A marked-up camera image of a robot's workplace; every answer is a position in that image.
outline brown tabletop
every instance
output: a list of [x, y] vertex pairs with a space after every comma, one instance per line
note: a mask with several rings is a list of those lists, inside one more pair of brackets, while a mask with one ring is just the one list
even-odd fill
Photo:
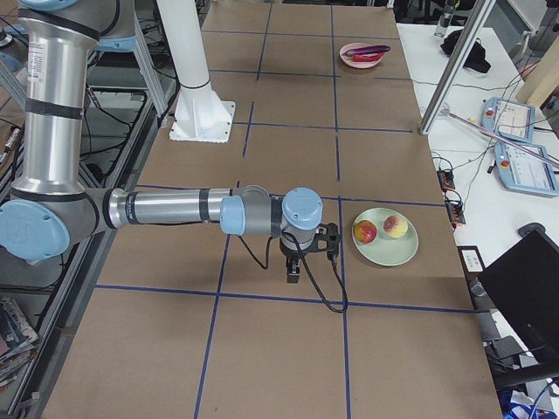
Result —
[[[237, 112], [227, 144], [160, 130], [139, 190], [307, 186], [340, 225], [346, 314], [306, 274], [286, 283], [216, 225], [127, 227], [44, 419], [500, 417], [391, 10], [214, 2], [204, 24], [212, 85]], [[374, 69], [337, 57], [387, 44]], [[406, 215], [419, 247], [383, 267], [351, 239], [357, 215]], [[247, 237], [263, 257], [266, 237]], [[340, 299], [324, 255], [308, 263]]]

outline white pillar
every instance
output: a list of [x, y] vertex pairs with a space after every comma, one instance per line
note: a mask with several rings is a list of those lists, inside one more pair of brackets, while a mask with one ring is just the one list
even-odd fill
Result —
[[194, 0], [157, 0], [181, 83], [171, 140], [227, 142], [234, 102], [211, 90], [210, 74]]

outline white wall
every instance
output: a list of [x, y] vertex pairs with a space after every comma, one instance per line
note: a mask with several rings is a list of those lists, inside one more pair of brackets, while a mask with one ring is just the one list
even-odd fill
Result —
[[545, 0], [507, 0], [532, 31], [537, 31], [547, 10]]

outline bottle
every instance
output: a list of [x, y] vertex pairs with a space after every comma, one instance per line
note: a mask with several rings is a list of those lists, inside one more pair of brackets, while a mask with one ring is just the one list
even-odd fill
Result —
[[452, 16], [454, 16], [454, 11], [458, 6], [457, 0], [446, 0], [445, 7], [443, 8], [443, 13], [440, 15], [438, 20], [437, 29], [435, 30], [435, 36], [439, 38], [444, 38], [448, 26], [451, 24]]

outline chair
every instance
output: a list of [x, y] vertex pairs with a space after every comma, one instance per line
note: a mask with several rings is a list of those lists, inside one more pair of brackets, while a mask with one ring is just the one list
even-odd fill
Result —
[[[436, 12], [433, 12], [433, 14], [431, 14], [431, 1], [433, 1], [440, 8], [445, 7], [446, 0], [419, 0], [419, 9], [422, 9], [422, 7], [424, 6], [424, 15], [422, 17], [417, 17], [416, 19], [414, 19], [413, 20], [414, 24], [418, 24], [418, 23], [428, 24], [430, 22], [438, 21], [438, 18], [440, 17], [440, 10], [436, 10], [438, 11], [438, 14]], [[456, 9], [456, 11], [471, 10], [473, 9], [474, 5], [475, 5], [475, 0], [460, 0], [460, 4]], [[456, 23], [465, 24], [467, 19], [468, 19], [467, 16], [454, 15], [454, 17], [452, 17], [452, 22], [454, 24]]]

